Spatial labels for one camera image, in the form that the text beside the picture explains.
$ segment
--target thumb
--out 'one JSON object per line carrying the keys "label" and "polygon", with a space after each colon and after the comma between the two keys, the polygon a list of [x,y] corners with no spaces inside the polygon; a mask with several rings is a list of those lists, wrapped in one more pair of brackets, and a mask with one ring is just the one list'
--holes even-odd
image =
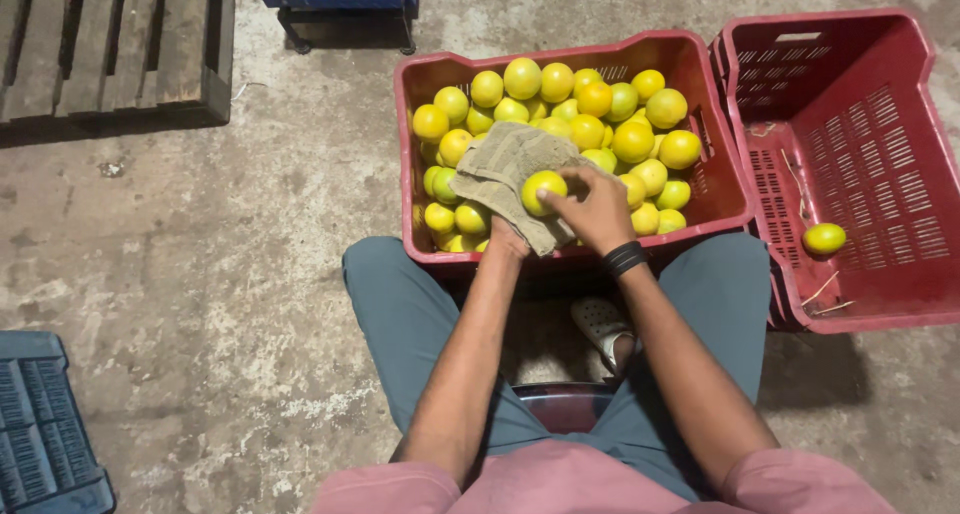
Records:
{"label": "thumb", "polygon": [[546,189],[536,190],[536,198],[540,202],[553,208],[553,210],[562,218],[566,218],[568,214],[571,214],[571,210],[574,208],[574,204],[568,201],[566,197],[557,195],[556,193],[547,191]]}

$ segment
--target black wristband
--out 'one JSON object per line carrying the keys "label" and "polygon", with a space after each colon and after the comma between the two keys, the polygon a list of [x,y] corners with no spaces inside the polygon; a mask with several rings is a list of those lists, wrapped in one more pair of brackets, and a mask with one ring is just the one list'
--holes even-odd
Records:
{"label": "black wristband", "polygon": [[640,242],[633,240],[607,253],[602,262],[607,272],[619,277],[634,266],[647,262],[647,252]]}

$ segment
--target beige towel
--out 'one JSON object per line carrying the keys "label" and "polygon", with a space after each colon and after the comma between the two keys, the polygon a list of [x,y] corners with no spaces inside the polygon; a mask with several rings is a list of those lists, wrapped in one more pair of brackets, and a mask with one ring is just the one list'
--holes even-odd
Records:
{"label": "beige towel", "polygon": [[480,202],[507,221],[538,256],[573,239],[558,216],[536,218],[521,203],[523,182],[538,171],[590,165],[569,139],[515,122],[497,122],[481,141],[470,143],[450,189]]}

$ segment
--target crate rim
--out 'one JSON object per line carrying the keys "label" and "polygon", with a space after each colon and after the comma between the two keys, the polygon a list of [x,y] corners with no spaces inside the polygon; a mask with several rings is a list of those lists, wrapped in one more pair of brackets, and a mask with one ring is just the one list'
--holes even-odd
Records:
{"label": "crate rim", "polygon": [[[412,152],[411,152],[411,141],[410,135],[404,130],[409,129],[409,124],[407,121],[407,110],[406,110],[406,94],[403,89],[403,73],[407,68],[420,65],[428,62],[436,62],[440,60],[451,59],[457,62],[460,62],[463,65],[468,67],[478,67],[478,66],[489,66],[489,65],[498,65],[498,64],[507,64],[511,60],[519,57],[526,57],[532,60],[544,60],[559,56],[570,56],[576,54],[593,54],[593,53],[609,53],[614,51],[620,51],[632,44],[635,44],[644,39],[650,38],[684,38],[690,41],[697,51],[697,56],[700,61],[700,67],[704,72],[704,84],[710,99],[710,104],[712,105],[711,109],[714,114],[723,115],[723,110],[721,106],[720,94],[717,91],[716,84],[712,80],[712,77],[707,74],[712,74],[713,67],[710,63],[710,57],[707,51],[707,43],[699,35],[685,29],[657,29],[657,30],[644,30],[635,35],[628,37],[622,41],[616,43],[610,43],[606,45],[586,45],[582,47],[573,47],[568,49],[551,49],[548,51],[537,51],[534,53],[520,53],[520,54],[505,54],[501,56],[494,56],[491,58],[481,58],[481,59],[471,59],[460,54],[451,53],[448,51],[433,53],[433,54],[424,54],[418,56],[410,56],[403,58],[400,63],[393,68],[393,96],[396,103],[396,120],[397,120],[397,129],[400,130],[400,199],[401,199],[401,214],[404,219],[413,219],[413,194],[402,193],[403,182],[409,178],[413,171],[413,166],[411,164]],[[726,125],[725,119],[721,118],[720,122],[720,141],[725,144],[733,145],[733,149],[737,150],[737,142],[734,139],[732,130]],[[668,232],[666,234],[659,234],[654,236],[644,236],[638,238],[640,243],[645,248],[652,248],[663,246],[666,244],[671,244],[673,242],[678,242],[680,240],[686,240],[688,238],[694,238],[696,236],[701,236],[703,234],[710,234],[720,230],[725,230],[729,228],[735,228],[738,226],[746,225],[751,219],[754,218],[754,210],[756,209],[756,197],[753,194],[753,188],[751,185],[751,179],[748,178],[744,168],[740,163],[732,163],[733,170],[736,173],[736,178],[740,184],[741,189],[744,190],[744,211],[742,214],[736,217],[726,218],[722,221],[706,222],[700,225],[694,225],[692,227],[686,227],[680,230],[675,230]],[[403,249],[406,250],[407,255],[410,258],[414,259],[416,263],[424,265],[440,265],[440,264],[477,264],[480,262],[480,257],[483,256],[483,253],[478,251],[437,251],[437,252],[424,252],[418,250],[413,244],[413,224],[402,224],[401,228]],[[561,257],[576,257],[576,256],[587,256],[593,255],[594,252],[586,247],[567,247],[561,248],[559,250],[554,250],[552,255],[549,255],[553,258]]]}
{"label": "crate rim", "polygon": [[[749,163],[749,159],[745,157],[749,156],[749,154],[745,152],[746,138],[745,135],[743,135],[743,121],[740,118],[740,109],[737,105],[737,82],[740,73],[740,62],[737,59],[737,48],[734,45],[734,29],[740,26],[754,24],[816,22],[885,16],[901,17],[910,21],[913,24],[914,29],[916,29],[918,32],[920,40],[923,42],[923,46],[926,49],[926,58],[923,61],[923,66],[920,69],[918,77],[918,93],[923,99],[927,119],[937,131],[937,141],[947,153],[947,166],[949,167],[953,182],[957,188],[960,189],[960,171],[957,169],[954,149],[951,148],[950,141],[947,139],[947,132],[944,128],[943,121],[939,118],[936,105],[933,103],[933,100],[930,97],[929,79],[930,73],[933,69],[933,62],[936,60],[936,47],[930,41],[930,36],[923,28],[923,24],[916,14],[903,7],[895,6],[869,9],[851,9],[843,11],[818,11],[810,13],[788,13],[784,15],[737,17],[735,19],[731,19],[726,23],[726,25],[724,25],[724,28],[720,31],[717,39],[714,39],[712,44],[716,48],[718,47],[718,44],[716,43],[718,39],[722,38],[724,42],[723,52],[721,53],[714,51],[714,57],[716,59],[717,69],[720,73],[721,83],[723,83],[726,87],[726,91],[723,93],[722,97],[724,99],[724,103],[726,103],[726,113],[728,114],[729,127],[734,136],[734,143],[737,153],[740,156],[741,166]],[[738,140],[738,138],[741,136],[743,136],[743,141]],[[750,178],[748,185],[750,186],[750,190],[752,192],[756,191],[757,184],[752,177]],[[757,225],[763,224],[764,227],[766,226],[766,220],[763,219],[762,213],[757,211],[754,216],[756,218]],[[782,276],[784,281],[783,285],[787,289],[786,309],[790,311],[800,326],[807,328],[810,331],[820,334],[838,334],[851,331],[869,331],[887,328],[960,323],[960,311],[924,313],[922,315],[924,320],[920,323],[917,322],[917,315],[900,314],[876,315],[869,318],[811,317],[810,314],[804,310],[804,307],[801,304],[800,293],[797,291],[796,278],[793,275],[790,265],[776,250],[769,251],[774,261],[779,266],[778,274]]]}

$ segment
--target wooden pallet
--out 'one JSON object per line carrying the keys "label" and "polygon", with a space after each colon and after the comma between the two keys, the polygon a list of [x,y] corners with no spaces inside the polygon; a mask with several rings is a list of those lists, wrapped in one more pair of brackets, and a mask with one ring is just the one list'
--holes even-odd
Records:
{"label": "wooden pallet", "polygon": [[225,124],[233,62],[234,0],[0,0],[0,147]]}

